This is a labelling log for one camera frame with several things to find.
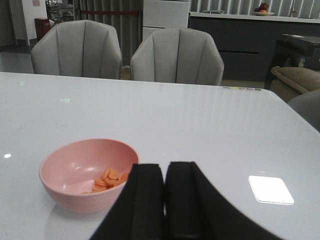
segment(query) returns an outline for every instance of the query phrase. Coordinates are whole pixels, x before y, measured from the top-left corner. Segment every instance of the gray floor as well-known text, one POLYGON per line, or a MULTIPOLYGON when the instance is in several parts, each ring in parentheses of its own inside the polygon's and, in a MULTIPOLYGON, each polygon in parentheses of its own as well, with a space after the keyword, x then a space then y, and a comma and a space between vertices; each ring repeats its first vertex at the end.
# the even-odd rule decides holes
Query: gray floor
MULTIPOLYGON (((33 74, 30 51, 32 47, 3 47, 0 48, 0 72, 27 73, 33 74)), ((121 79, 130 79, 130 70, 124 68, 121 79)), ((245 87, 245 88, 264 88, 264 82, 260 81, 238 81, 222 80, 222 86, 245 87)))

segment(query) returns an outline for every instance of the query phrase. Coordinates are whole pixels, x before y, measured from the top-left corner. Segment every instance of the white table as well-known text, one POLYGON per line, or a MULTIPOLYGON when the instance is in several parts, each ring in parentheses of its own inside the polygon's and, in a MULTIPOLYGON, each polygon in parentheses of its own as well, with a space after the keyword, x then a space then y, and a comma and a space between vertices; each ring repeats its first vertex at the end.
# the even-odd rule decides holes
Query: white table
POLYGON ((107 211, 55 204, 38 169, 88 138, 142 163, 195 161, 240 211, 287 240, 320 239, 320 134, 267 90, 0 72, 0 239, 86 240, 107 211), (283 179, 293 205, 256 201, 249 176, 283 179))

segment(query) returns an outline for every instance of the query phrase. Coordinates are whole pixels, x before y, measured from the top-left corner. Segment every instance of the orange food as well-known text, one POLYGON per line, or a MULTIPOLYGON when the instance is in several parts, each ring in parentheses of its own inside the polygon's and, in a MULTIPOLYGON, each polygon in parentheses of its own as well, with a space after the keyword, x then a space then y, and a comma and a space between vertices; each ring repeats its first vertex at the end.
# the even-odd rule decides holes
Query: orange food
POLYGON ((104 190, 108 190, 114 188, 128 180, 129 172, 124 172, 121 176, 120 173, 113 169, 107 167, 101 177, 96 177, 93 181, 94 184, 92 185, 91 192, 82 192, 82 194, 90 194, 90 193, 97 193, 104 190))

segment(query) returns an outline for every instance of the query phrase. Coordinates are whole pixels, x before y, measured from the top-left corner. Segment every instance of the white countertop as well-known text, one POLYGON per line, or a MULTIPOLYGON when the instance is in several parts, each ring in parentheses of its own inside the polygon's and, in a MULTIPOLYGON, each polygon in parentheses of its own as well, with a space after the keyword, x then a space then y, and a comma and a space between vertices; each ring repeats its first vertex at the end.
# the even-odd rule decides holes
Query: white countertop
POLYGON ((276 22, 294 22, 294 23, 309 23, 320 24, 320 19, 297 18, 288 16, 256 16, 256 15, 238 15, 238 14, 217 14, 190 12, 191 17, 201 18, 220 18, 220 19, 239 19, 239 20, 258 20, 258 21, 276 21, 276 22))
POLYGON ((0 72, 0 110, 0 239, 91 236, 107 211, 64 210, 38 177, 49 153, 88 138, 126 142, 164 174, 195 161, 273 234, 320 239, 320 133, 268 90, 0 72), (249 176, 281 178, 294 204, 258 202, 249 176))

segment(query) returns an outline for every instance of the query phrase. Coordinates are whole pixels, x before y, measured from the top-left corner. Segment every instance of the pink bowl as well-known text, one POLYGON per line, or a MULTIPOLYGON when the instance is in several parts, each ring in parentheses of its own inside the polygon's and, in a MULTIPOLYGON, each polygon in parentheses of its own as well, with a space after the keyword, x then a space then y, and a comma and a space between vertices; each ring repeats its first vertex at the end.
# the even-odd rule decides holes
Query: pink bowl
POLYGON ((41 164, 40 180, 59 205, 78 213, 93 213, 110 208, 125 183, 111 189, 90 192, 94 178, 106 168, 129 172, 139 163, 138 153, 129 145, 112 139, 86 139, 58 148, 41 164))

